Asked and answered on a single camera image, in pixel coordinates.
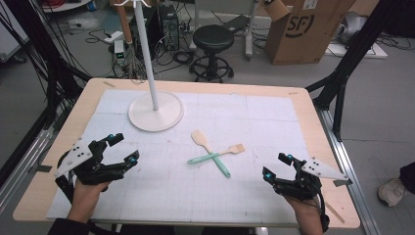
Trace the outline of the person's left hand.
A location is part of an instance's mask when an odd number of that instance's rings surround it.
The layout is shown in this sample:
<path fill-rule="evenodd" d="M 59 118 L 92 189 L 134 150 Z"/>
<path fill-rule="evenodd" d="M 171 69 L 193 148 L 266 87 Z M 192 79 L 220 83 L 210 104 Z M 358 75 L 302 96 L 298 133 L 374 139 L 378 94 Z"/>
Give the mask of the person's left hand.
<path fill-rule="evenodd" d="M 87 223 L 94 213 L 100 194 L 109 185 L 110 182 L 104 182 L 97 185 L 84 185 L 77 179 L 67 219 Z"/>

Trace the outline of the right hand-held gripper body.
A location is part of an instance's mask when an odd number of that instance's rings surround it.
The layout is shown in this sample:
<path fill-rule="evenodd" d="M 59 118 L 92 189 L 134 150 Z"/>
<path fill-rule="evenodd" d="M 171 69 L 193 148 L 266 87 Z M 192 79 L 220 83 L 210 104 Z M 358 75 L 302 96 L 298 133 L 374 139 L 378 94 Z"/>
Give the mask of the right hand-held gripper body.
<path fill-rule="evenodd" d="M 301 201 L 310 200 L 321 192 L 321 177 L 330 178 L 333 181 L 349 179 L 344 173 L 315 158 L 300 161 L 299 164 L 292 164 L 292 167 L 296 171 L 294 180 L 282 179 L 276 176 L 276 184 L 271 186 L 277 194 Z"/>

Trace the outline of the black computer tower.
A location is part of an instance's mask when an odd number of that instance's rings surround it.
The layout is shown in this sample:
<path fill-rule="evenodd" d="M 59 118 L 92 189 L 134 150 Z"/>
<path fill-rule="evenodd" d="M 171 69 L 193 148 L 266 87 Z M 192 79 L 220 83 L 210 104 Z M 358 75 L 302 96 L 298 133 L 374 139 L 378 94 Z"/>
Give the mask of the black computer tower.
<path fill-rule="evenodd" d="M 159 7 L 163 44 L 167 51 L 179 49 L 178 18 L 172 5 Z"/>

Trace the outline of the aluminium rail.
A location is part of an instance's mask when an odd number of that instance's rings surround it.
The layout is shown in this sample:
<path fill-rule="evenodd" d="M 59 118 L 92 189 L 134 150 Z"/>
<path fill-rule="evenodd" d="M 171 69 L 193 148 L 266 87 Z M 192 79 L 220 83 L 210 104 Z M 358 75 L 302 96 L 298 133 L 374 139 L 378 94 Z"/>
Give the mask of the aluminium rail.
<path fill-rule="evenodd" d="M 353 205 L 356 208 L 360 224 L 362 225 L 366 235 L 381 235 L 381 231 L 379 230 L 375 217 L 367 205 L 363 188 L 361 187 L 359 179 L 355 173 L 354 167 L 346 150 L 346 146 L 343 141 L 339 141 L 337 139 L 334 131 L 332 130 L 332 127 L 334 126 L 334 119 L 332 118 L 332 115 L 329 111 L 321 111 L 319 109 L 316 110 L 316 113 L 320 118 L 321 124 L 325 130 L 340 170 L 352 181 L 352 184 L 347 187 L 347 190 L 351 195 Z"/>
<path fill-rule="evenodd" d="M 53 130 L 41 130 L 35 137 L 28 141 L 28 147 L 23 151 L 23 157 L 17 166 L 0 187 L 0 214 L 8 207 L 14 195 L 22 185 L 30 170 L 46 151 L 48 144 L 54 136 Z"/>

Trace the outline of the white metal stand leg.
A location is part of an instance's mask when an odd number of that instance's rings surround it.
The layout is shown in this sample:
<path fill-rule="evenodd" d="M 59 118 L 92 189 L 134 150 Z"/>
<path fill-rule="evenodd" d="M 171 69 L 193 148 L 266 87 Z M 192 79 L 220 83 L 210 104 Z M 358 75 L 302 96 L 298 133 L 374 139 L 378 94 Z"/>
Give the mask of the white metal stand leg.
<path fill-rule="evenodd" d="M 256 9 L 259 3 L 259 0 L 252 0 L 251 11 L 249 13 L 249 24 L 248 28 L 245 31 L 245 57 L 249 61 L 254 54 L 253 51 L 253 29 L 254 29 L 254 19 L 256 15 Z"/>

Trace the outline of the black round stool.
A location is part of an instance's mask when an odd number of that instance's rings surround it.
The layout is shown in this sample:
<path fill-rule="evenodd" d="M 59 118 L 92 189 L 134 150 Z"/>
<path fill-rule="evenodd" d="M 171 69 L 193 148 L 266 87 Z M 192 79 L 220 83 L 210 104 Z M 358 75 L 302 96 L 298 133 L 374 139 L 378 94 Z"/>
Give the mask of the black round stool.
<path fill-rule="evenodd" d="M 225 75 L 230 78 L 234 76 L 234 70 L 229 63 L 218 57 L 219 53 L 234 44 L 234 36 L 229 29 L 217 24 L 201 26 L 194 32 L 193 42 L 204 51 L 204 55 L 189 67 L 189 73 L 196 76 L 196 82 L 203 79 L 222 83 Z"/>

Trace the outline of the white power strip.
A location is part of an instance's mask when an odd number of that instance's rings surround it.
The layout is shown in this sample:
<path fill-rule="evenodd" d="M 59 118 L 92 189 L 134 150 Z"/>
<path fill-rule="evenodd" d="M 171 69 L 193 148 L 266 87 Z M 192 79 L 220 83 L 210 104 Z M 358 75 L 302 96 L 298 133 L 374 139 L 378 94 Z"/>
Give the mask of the white power strip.
<path fill-rule="evenodd" d="M 120 37 L 123 36 L 123 33 L 121 31 L 115 31 L 110 36 L 104 39 L 106 43 L 113 43 L 115 40 L 118 40 Z"/>

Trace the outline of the thin wooden stick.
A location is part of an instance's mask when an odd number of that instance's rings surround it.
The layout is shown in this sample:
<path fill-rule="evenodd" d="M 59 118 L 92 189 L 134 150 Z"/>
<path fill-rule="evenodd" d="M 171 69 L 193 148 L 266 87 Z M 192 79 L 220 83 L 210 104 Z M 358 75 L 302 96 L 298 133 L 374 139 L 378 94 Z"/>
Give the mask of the thin wooden stick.
<path fill-rule="evenodd" d="M 328 203 L 325 203 L 325 207 L 337 218 L 337 220 L 342 223 L 345 224 L 345 220 L 341 217 L 341 215 Z"/>

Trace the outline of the white flat board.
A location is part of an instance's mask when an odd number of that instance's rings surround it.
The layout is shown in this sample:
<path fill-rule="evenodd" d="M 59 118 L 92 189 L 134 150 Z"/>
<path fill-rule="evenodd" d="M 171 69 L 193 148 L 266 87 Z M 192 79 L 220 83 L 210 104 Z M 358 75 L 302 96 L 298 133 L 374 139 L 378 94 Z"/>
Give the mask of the white flat board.
<path fill-rule="evenodd" d="M 344 44 L 334 42 L 327 47 L 325 54 L 342 58 L 347 52 Z M 382 59 L 385 60 L 388 54 L 377 44 L 374 43 L 365 54 L 366 59 Z"/>

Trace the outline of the small device with green display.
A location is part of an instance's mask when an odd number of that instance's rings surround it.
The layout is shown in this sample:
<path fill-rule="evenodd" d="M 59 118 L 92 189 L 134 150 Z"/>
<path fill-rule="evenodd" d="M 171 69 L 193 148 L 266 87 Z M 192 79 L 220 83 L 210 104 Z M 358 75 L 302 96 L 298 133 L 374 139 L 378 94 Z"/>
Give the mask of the small device with green display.
<path fill-rule="evenodd" d="M 124 42 L 122 40 L 116 40 L 114 43 L 114 53 L 116 62 L 120 65 L 124 65 L 125 61 L 125 51 L 124 51 Z"/>

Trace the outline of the green-handled wooden spoon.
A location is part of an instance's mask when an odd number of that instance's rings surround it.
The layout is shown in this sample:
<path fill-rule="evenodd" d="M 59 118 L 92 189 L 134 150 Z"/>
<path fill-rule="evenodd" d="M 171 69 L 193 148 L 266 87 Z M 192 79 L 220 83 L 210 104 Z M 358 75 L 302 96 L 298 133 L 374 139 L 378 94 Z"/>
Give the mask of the green-handled wooden spoon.
<path fill-rule="evenodd" d="M 201 157 L 196 157 L 193 158 L 191 160 L 187 161 L 188 165 L 193 165 L 193 164 L 197 164 L 197 163 L 201 163 L 204 162 L 206 160 L 210 160 L 212 158 L 221 156 L 221 155 L 225 155 L 225 154 L 239 154 L 239 153 L 243 153 L 246 151 L 246 148 L 243 144 L 237 144 L 237 145 L 233 145 L 231 147 L 229 147 L 227 150 L 219 152 L 219 153 L 212 153 L 206 156 L 201 156 Z"/>

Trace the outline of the person's right hand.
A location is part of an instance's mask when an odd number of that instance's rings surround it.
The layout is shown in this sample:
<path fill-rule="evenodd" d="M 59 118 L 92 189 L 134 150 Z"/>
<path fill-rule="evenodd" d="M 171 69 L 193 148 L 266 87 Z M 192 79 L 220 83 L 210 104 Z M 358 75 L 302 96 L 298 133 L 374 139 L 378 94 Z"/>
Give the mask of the person's right hand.
<path fill-rule="evenodd" d="M 301 201 L 288 196 L 285 200 L 295 212 L 301 235 L 323 235 L 320 212 L 313 200 Z"/>

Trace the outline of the white hook stand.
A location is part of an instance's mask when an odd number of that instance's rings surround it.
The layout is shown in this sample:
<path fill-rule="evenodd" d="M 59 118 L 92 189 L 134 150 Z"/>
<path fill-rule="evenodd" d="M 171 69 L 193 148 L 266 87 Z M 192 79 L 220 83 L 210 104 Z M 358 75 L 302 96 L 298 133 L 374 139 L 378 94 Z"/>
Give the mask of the white hook stand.
<path fill-rule="evenodd" d="M 129 2 L 133 3 L 150 92 L 132 101 L 128 116 L 130 121 L 140 130 L 147 132 L 165 131 L 182 119 L 184 114 L 183 104 L 174 94 L 157 91 L 142 11 L 142 5 L 146 5 L 146 2 L 144 0 L 115 0 L 115 5 L 122 9 Z"/>

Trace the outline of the brown cardboard box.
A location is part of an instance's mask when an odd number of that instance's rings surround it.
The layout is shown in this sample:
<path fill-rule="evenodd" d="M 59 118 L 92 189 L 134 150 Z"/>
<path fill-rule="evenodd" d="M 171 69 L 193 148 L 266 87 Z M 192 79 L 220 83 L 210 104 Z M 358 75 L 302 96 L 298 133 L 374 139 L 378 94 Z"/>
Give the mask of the brown cardboard box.
<path fill-rule="evenodd" d="M 318 63 L 356 0 L 263 0 L 264 51 L 274 66 Z"/>

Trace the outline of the black frame strut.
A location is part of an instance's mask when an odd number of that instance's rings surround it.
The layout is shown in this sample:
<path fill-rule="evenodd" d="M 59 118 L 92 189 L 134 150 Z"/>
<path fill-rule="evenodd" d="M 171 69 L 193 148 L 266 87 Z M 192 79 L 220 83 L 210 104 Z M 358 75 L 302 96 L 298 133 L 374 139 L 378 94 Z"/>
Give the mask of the black frame strut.
<path fill-rule="evenodd" d="M 319 110 L 328 111 L 332 101 L 336 100 L 332 131 L 338 141 L 342 141 L 341 127 L 348 79 L 404 1 L 380 0 L 337 67 L 325 78 L 306 87 L 308 92 L 321 88 L 320 94 L 312 99 Z"/>
<path fill-rule="evenodd" d="M 23 42 L 18 33 L 0 17 L 0 22 L 18 41 L 26 51 L 35 71 L 40 78 L 47 82 L 46 98 L 47 107 L 43 116 L 45 117 L 44 127 L 48 128 L 56 119 L 56 110 L 63 100 L 76 101 L 82 92 L 82 88 L 76 82 L 78 77 L 82 81 L 89 81 L 92 76 L 75 68 L 67 62 L 60 54 L 58 48 L 47 32 L 45 24 L 41 21 L 39 13 L 35 10 L 31 0 L 3 0 L 9 11 L 15 17 L 23 32 L 32 43 L 35 51 L 43 60 L 38 64 L 37 59 L 32 57 L 30 47 Z"/>

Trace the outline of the beige spatula with green handle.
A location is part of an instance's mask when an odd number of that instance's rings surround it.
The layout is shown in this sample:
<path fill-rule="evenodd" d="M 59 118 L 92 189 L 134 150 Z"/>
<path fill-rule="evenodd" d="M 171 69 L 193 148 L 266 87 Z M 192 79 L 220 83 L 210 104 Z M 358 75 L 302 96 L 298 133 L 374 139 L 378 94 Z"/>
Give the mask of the beige spatula with green handle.
<path fill-rule="evenodd" d="M 197 145 L 202 146 L 207 150 L 208 155 L 213 153 L 210 146 L 208 145 L 207 138 L 200 130 L 195 130 L 194 132 L 192 132 L 191 137 Z M 216 163 L 217 167 L 227 178 L 231 177 L 230 171 L 225 166 L 225 164 L 219 159 L 219 157 L 212 158 L 211 160 L 213 160 Z"/>

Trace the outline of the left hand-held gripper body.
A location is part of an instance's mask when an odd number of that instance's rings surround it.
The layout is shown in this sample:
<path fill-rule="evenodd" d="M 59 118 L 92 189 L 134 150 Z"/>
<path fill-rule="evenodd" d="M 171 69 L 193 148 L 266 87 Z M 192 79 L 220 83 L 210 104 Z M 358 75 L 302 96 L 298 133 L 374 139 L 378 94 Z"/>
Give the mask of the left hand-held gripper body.
<path fill-rule="evenodd" d="M 72 171 L 84 185 L 97 185 L 119 180 L 124 176 L 125 170 L 109 169 L 109 165 L 104 165 L 102 162 L 96 163 L 92 159 L 90 143 L 80 138 L 62 155 L 54 173 L 56 179 Z"/>

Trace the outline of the white grid mat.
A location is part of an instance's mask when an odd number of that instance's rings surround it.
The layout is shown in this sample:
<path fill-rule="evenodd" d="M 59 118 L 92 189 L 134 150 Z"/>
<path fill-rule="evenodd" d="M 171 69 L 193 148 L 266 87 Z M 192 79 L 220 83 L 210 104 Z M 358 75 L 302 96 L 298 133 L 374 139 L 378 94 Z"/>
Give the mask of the white grid mat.
<path fill-rule="evenodd" d="M 142 91 L 107 90 L 81 136 L 91 142 L 110 134 L 124 139 L 104 153 L 107 164 L 138 151 L 137 166 L 113 182 L 98 203 L 98 221 L 290 226 L 293 209 L 262 178 L 265 166 L 280 178 L 295 170 L 280 162 L 280 153 L 309 157 L 305 129 L 290 98 L 253 95 L 181 93 L 183 118 L 163 132 L 146 132 L 128 117 Z M 206 156 L 191 133 L 200 130 L 214 153 L 243 144 L 246 151 L 218 156 L 231 173 L 227 178 L 213 160 L 187 164 Z"/>

